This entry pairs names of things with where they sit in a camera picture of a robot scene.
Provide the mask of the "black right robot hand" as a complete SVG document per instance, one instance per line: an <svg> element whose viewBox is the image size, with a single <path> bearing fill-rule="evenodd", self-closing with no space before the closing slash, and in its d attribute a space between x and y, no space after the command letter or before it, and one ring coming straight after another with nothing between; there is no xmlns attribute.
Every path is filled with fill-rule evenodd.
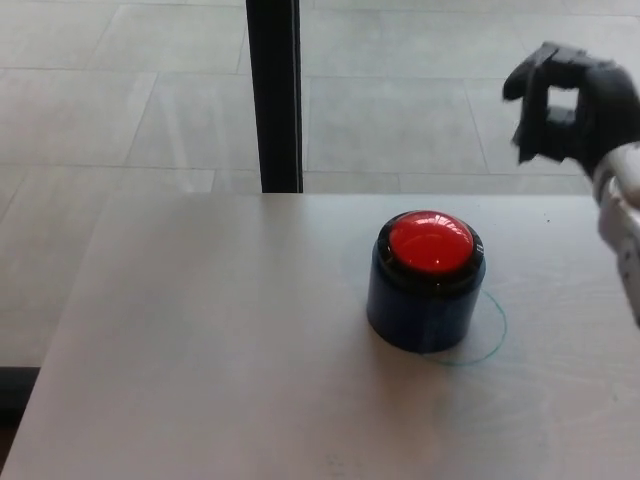
<svg viewBox="0 0 640 480"><path fill-rule="evenodd" d="M518 162L575 161L592 178L614 149L639 141L639 95L619 64L543 43L505 80L502 98L521 102L512 143Z"/></svg>

